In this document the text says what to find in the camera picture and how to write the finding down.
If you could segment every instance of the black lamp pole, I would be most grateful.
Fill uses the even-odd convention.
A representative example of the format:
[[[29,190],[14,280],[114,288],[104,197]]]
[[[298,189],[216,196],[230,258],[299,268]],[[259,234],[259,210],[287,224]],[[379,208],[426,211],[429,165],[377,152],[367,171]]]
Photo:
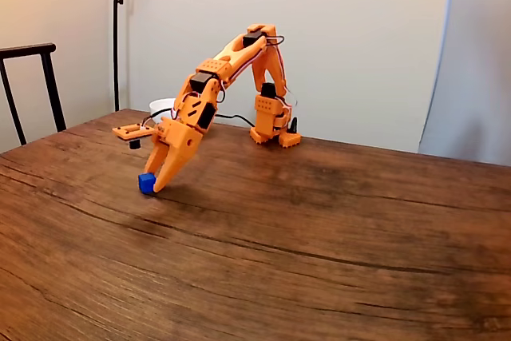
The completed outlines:
[[[119,110],[119,5],[125,0],[113,0],[113,98]]]

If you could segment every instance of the white cup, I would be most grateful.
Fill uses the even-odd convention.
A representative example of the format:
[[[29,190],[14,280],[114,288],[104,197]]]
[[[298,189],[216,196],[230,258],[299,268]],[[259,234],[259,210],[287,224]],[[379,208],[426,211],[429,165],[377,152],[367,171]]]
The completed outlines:
[[[159,99],[159,100],[151,101],[149,103],[149,110],[151,111],[151,115],[153,115],[154,113],[156,113],[162,109],[172,108],[174,106],[174,101],[176,101],[176,99]],[[161,118],[163,116],[168,117],[169,119],[172,119],[172,114],[170,113],[170,111],[166,111],[166,112],[158,113],[155,117],[153,117],[153,121],[157,124],[161,123]]]

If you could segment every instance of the wooden table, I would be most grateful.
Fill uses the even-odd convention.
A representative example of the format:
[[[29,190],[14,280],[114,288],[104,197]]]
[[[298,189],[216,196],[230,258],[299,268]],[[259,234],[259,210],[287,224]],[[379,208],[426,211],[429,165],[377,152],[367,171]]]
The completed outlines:
[[[143,116],[0,156],[0,339],[511,339],[511,169],[215,125],[145,196]]]

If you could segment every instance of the small blue block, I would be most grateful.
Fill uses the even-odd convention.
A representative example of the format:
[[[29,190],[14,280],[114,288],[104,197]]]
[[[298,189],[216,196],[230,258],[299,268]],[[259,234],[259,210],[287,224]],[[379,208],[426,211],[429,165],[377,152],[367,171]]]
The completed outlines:
[[[142,193],[153,193],[154,183],[156,183],[156,178],[152,173],[138,175],[138,188]]]

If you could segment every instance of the robotic arm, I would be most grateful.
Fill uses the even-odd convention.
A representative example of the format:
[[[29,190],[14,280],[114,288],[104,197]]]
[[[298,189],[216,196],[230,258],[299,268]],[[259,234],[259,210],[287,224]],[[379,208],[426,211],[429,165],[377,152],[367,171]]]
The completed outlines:
[[[232,40],[213,59],[207,59],[187,77],[174,105],[173,119],[163,117],[154,129],[129,125],[113,129],[124,140],[152,134],[154,148],[139,176],[141,191],[159,192],[195,155],[202,136],[217,111],[217,98],[250,65],[254,74],[257,118],[250,136],[257,144],[279,137],[284,148],[297,145],[296,118],[283,99],[287,93],[283,59],[275,26],[255,24]],[[268,71],[274,83],[266,82]],[[161,167],[158,177],[155,173]]]

